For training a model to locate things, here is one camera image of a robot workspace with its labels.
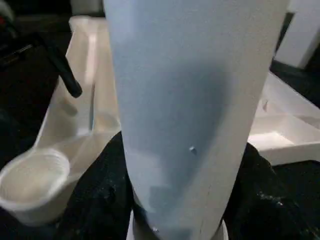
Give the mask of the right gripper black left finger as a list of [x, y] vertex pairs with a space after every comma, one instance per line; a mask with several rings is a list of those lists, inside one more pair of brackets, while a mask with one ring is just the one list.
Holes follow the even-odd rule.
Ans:
[[59, 224], [61, 240], [125, 240], [133, 207], [122, 133], [79, 179]]

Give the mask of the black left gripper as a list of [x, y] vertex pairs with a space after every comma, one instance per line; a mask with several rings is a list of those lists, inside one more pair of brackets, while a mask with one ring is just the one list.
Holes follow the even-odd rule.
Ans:
[[44, 48], [45, 56], [59, 74], [69, 94], [74, 98], [80, 97], [83, 92], [82, 87], [74, 77], [66, 56], [50, 39], [39, 32], [1, 40], [0, 69], [4, 70], [18, 61], [25, 60], [37, 47]]

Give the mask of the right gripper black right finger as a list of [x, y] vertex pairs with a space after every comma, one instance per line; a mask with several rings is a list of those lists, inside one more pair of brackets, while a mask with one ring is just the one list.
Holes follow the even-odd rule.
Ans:
[[306, 240], [308, 223], [271, 164], [250, 143], [223, 215], [231, 240]]

